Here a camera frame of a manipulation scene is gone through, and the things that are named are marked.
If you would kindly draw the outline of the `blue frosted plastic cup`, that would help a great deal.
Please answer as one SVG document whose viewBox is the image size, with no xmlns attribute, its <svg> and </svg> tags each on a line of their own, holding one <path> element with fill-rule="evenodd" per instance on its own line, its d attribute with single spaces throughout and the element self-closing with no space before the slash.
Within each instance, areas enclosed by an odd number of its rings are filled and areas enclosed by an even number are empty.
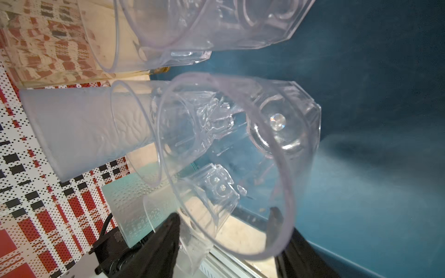
<svg viewBox="0 0 445 278">
<path fill-rule="evenodd" d="M 155 162 L 157 102 L 167 81 L 115 81 L 110 87 L 22 89 L 25 114 L 62 182 L 133 151 Z"/>
</svg>

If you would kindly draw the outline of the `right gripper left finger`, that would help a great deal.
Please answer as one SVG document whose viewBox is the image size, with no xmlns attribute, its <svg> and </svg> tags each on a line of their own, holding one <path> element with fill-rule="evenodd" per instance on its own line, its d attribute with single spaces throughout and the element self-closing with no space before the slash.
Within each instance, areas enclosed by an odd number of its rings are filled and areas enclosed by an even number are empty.
<svg viewBox="0 0 445 278">
<path fill-rule="evenodd" d="M 116 278 L 171 278 L 179 251 L 180 216 L 171 213 Z"/>
</svg>

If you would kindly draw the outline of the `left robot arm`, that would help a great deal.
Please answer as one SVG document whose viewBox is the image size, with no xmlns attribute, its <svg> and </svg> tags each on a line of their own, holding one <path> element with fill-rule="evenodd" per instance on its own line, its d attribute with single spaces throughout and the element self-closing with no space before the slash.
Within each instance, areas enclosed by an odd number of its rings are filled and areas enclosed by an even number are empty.
<svg viewBox="0 0 445 278">
<path fill-rule="evenodd" d="M 160 230 L 150 232 L 147 236 L 128 247 L 119 228 L 107 232 L 113 218 L 109 214 L 105 219 L 100 237 L 93 244 L 83 260 L 93 264 L 89 272 L 92 275 L 104 274 L 107 278 L 161 278 L 169 276 L 168 271 L 156 257 L 161 249 L 165 234 Z"/>
</svg>

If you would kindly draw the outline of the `yellow transparent plastic cup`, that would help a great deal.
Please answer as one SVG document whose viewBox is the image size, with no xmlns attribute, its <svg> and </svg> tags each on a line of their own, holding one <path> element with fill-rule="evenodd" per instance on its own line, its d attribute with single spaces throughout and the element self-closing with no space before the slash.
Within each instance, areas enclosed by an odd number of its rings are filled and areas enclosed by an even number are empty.
<svg viewBox="0 0 445 278">
<path fill-rule="evenodd" d="M 1 60 L 21 89 L 139 75 L 109 74 L 96 63 L 76 1 L 1 1 Z"/>
</svg>

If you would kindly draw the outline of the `teal plastic tray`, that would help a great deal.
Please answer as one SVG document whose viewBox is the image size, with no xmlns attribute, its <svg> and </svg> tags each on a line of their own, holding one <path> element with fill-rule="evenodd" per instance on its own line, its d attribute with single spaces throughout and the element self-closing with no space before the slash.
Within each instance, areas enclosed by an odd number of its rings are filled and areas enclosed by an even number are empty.
<svg viewBox="0 0 445 278">
<path fill-rule="evenodd" d="M 296 223 L 343 277 L 445 275 L 445 3 L 316 1 L 288 41 L 189 71 L 296 81 L 322 107 Z"/>
</svg>

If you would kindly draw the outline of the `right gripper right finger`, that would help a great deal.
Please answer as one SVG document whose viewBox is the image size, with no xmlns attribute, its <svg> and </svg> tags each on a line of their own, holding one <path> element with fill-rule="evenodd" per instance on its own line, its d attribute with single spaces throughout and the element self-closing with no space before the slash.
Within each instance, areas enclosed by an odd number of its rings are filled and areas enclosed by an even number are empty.
<svg viewBox="0 0 445 278">
<path fill-rule="evenodd" d="M 274 260 L 279 278 L 339 277 L 296 229 L 286 248 Z"/>
</svg>

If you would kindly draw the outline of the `clear faceted cup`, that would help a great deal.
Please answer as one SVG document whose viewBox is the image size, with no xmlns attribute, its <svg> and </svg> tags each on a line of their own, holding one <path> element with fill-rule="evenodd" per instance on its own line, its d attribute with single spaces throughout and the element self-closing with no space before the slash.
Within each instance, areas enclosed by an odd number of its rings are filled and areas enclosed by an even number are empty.
<svg viewBox="0 0 445 278">
<path fill-rule="evenodd" d="M 155 149 L 154 172 L 131 159 L 140 177 L 159 185 L 166 174 L 180 171 L 202 156 L 213 141 L 235 129 L 243 108 L 207 82 L 116 81 L 111 112 L 125 152 Z"/>
<path fill-rule="evenodd" d="M 211 51 L 176 46 L 203 1 L 78 1 L 86 39 L 108 73 L 187 66 Z"/>
</svg>

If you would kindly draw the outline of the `green textured plastic cup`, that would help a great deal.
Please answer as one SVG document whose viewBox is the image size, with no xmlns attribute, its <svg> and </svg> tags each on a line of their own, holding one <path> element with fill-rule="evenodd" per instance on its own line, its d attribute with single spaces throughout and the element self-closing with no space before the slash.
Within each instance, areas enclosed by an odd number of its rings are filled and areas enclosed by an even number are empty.
<svg viewBox="0 0 445 278">
<path fill-rule="evenodd" d="M 167 179 L 158 186 L 158 167 L 148 164 L 102 187 L 103 195 L 129 248 L 156 230 L 180 204 Z"/>
</svg>

